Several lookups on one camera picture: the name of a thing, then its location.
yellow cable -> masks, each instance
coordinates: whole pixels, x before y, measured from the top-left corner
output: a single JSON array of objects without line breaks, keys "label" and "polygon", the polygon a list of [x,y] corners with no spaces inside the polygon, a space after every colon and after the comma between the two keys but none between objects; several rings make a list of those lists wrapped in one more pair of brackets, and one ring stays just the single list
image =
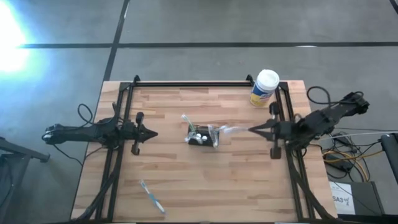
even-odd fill
[{"label": "yellow cable", "polygon": [[[369,155],[365,155],[365,156],[350,156],[350,157],[346,157],[346,158],[342,158],[342,159],[332,159],[332,160],[324,160],[324,161],[328,162],[328,163],[332,163],[332,162],[338,162],[338,161],[342,161],[342,160],[365,158],[365,157],[369,157],[369,156],[374,156],[374,155],[379,154],[381,152],[382,152],[382,150],[380,150],[378,152],[375,152],[375,153],[372,153],[372,154],[369,154]],[[326,153],[324,153],[324,155],[329,154],[329,153],[333,153],[333,151],[326,152]]]},{"label": "yellow cable", "polygon": [[[326,155],[326,154],[341,154],[341,155],[345,156],[346,158],[352,157],[352,156],[350,156],[349,154],[344,153],[344,152],[334,152],[334,151],[330,151],[330,152],[324,153],[324,155]],[[369,177],[368,177],[368,175],[366,174],[365,169],[363,169],[363,166],[362,166],[359,162],[357,162],[357,161],[354,159],[354,166],[355,166],[355,164],[358,164],[358,165],[359,165],[359,168],[362,170],[362,173],[363,173],[364,176],[365,176],[365,181],[368,182],[368,181],[369,181]]]}]

white lid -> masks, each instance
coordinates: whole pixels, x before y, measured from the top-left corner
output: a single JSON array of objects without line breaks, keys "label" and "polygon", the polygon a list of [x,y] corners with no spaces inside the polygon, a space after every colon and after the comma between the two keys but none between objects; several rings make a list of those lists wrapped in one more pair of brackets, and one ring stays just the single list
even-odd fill
[{"label": "white lid", "polygon": [[279,76],[272,70],[263,69],[257,76],[256,84],[263,90],[275,90],[279,84]]}]

black metal frame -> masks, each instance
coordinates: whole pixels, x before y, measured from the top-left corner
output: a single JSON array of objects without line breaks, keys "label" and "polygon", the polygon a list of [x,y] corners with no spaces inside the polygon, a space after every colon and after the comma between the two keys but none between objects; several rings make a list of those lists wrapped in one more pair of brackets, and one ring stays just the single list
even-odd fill
[{"label": "black metal frame", "polygon": [[[120,116],[121,112],[121,104],[124,96],[124,92],[127,91],[127,102],[126,102],[126,108],[124,111],[124,118],[123,121],[127,121],[129,119],[129,112],[131,109],[131,103],[132,103],[132,94],[134,91],[134,87],[179,87],[179,86],[185,86],[185,87],[197,87],[197,86],[229,86],[229,87],[234,87],[234,86],[246,86],[246,87],[252,87],[254,85],[254,80],[252,76],[248,75],[246,77],[246,81],[243,82],[140,82],[140,78],[138,76],[135,76],[133,82],[122,82],[120,83],[119,86],[119,95],[118,95],[118,101],[116,103],[116,116]],[[280,97],[280,91],[284,92],[285,99],[286,99],[286,106],[287,110],[289,113],[289,119],[293,120],[294,113],[293,113],[293,107],[292,107],[292,101],[290,99],[290,94],[289,94],[289,86],[287,82],[280,82],[279,83],[279,88],[278,91],[275,91],[275,96],[277,99],[277,103],[279,105],[280,109],[280,120],[285,121],[285,115],[284,115],[284,109],[282,106],[282,100]],[[116,162],[113,168],[112,173],[109,174],[111,170],[111,160],[113,156],[113,152],[117,150],[117,158]],[[121,170],[121,163],[123,159],[123,150],[124,150],[124,141],[120,141],[119,147],[117,149],[109,149],[106,155],[106,160],[105,160],[105,165],[104,165],[104,172],[103,172],[103,178],[101,182],[101,190],[98,193],[98,195],[95,197],[93,203],[91,205],[95,206],[96,214],[95,214],[95,220],[98,223],[101,222],[112,222],[113,220],[113,213],[114,213],[114,206],[116,203],[116,195],[118,191],[118,182],[119,182],[119,175],[120,175],[120,170]],[[291,151],[286,151],[286,158],[288,164],[294,164],[294,159],[292,157]],[[303,161],[303,156],[302,153],[299,151],[297,152],[297,159],[298,159],[298,166],[300,168],[300,175],[302,177],[303,182],[308,185],[308,179],[307,179],[307,173],[305,171],[305,166],[304,166],[304,161]],[[295,203],[295,209],[297,213],[297,219],[298,221],[303,220],[303,211],[302,211],[302,205],[300,202],[300,194],[299,194],[299,188],[297,187],[297,182],[295,179],[292,177],[292,166],[289,166],[289,173],[290,173],[290,180],[292,183],[292,191],[293,191],[293,197],[294,197],[294,203]],[[103,210],[103,204],[104,204],[104,196],[108,189],[112,186],[111,189],[111,196],[109,200],[109,207],[108,207],[108,213],[106,218],[102,218],[102,210]],[[315,218],[315,213],[313,210],[313,206],[310,203],[310,200],[305,197],[306,199],[306,204],[307,204],[307,210],[308,210],[308,216],[311,219]],[[90,218],[92,215],[93,211],[91,213],[85,214],[85,219]]]}]

butcher block tabletop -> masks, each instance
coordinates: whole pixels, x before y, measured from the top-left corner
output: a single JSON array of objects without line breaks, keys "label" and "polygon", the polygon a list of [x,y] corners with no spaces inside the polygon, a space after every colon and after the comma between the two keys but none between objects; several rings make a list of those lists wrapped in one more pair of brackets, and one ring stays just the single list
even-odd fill
[{"label": "butcher block tabletop", "polygon": [[[304,82],[287,82],[294,113],[309,114]],[[112,102],[117,101],[119,84],[104,82],[96,121],[114,116]],[[271,118],[269,109],[254,107],[249,102],[250,92],[250,87],[134,87],[130,118],[135,120],[136,113],[143,112],[145,127],[159,135],[140,144],[139,156],[131,153],[133,141],[126,141],[113,221],[297,221],[286,156],[283,151],[282,159],[271,160],[272,142],[249,132],[221,133],[218,149],[184,141],[188,124],[182,114],[199,125],[251,127],[265,123]],[[87,154],[99,147],[89,143]],[[98,193],[105,159],[106,149],[101,149],[85,160],[71,218],[80,216]],[[319,148],[309,147],[304,161],[311,190],[336,216]],[[154,206],[140,180],[164,207],[165,215]],[[306,214],[304,197],[300,197]]]}]

gray floor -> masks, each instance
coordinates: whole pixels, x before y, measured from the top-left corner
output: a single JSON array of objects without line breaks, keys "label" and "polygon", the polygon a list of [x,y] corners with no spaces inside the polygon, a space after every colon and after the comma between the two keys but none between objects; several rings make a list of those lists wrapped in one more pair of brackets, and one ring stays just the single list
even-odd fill
[{"label": "gray floor", "polygon": [[[123,4],[6,2],[27,44],[111,43]],[[398,41],[397,23],[388,0],[132,0],[121,42]],[[13,223],[68,220],[80,166],[40,137],[54,123],[81,124],[79,103],[96,107],[109,53],[110,49],[24,49],[4,57],[0,52],[24,65],[14,71],[0,68],[0,136],[51,154],[48,163],[30,163],[9,214]],[[398,47],[119,49],[110,79],[132,80],[137,74],[143,80],[241,80],[271,68],[284,80],[324,86],[335,100],[363,91],[369,111],[342,120],[340,126],[396,129],[396,58]],[[379,137],[353,140],[367,144]],[[82,160],[86,144],[60,147]],[[368,159],[368,164],[385,210],[398,213],[398,186],[385,155]]]}]

